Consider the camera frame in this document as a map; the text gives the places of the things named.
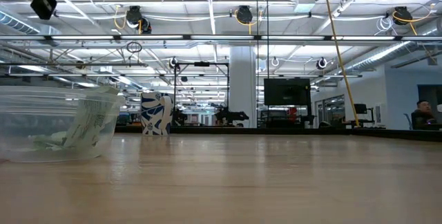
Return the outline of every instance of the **black screen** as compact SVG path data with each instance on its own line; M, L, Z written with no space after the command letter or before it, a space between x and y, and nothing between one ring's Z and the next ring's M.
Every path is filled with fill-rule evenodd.
M367 114L367 105L366 104L355 104L354 110L356 110L356 114Z
M309 79L264 79L267 106L310 105Z

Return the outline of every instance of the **ventilation duct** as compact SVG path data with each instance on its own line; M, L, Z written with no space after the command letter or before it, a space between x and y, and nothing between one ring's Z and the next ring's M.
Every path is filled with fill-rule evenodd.
M425 24L424 26L417 29L419 35L430 36L430 35L442 35L442 17ZM376 48L362 56L358 59L358 62L345 69L357 69L360 71L365 71L369 68L374 68L385 62L389 62L397 57L408 54L409 52L414 52L419 48L416 41L403 41L399 44L393 44L387 47Z
M23 19L20 15L0 6L0 24L9 26L25 35L60 35L61 32L52 26L37 24Z

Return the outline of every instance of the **chair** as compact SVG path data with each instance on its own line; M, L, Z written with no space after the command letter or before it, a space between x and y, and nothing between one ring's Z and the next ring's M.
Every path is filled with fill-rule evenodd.
M411 121L411 119L410 119L409 115L408 115L408 114L406 114L406 113L404 113L404 115L405 115L405 117L406 117L406 118L407 118L407 120L408 120L408 126L409 126L409 130L412 130L412 129L413 129L413 124L412 124L412 121Z

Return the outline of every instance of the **person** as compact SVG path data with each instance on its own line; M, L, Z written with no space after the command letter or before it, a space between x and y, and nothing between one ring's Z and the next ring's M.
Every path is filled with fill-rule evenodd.
M419 100L417 102L417 110L412 114L413 129L424 130L427 129L427 124L436 124L436 119L433 116L431 105L426 100Z

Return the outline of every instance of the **pillar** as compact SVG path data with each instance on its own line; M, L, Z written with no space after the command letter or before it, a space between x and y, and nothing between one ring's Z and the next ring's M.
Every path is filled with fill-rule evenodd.
M249 120L237 121L256 128L256 55L253 46L230 47L229 110L244 111Z

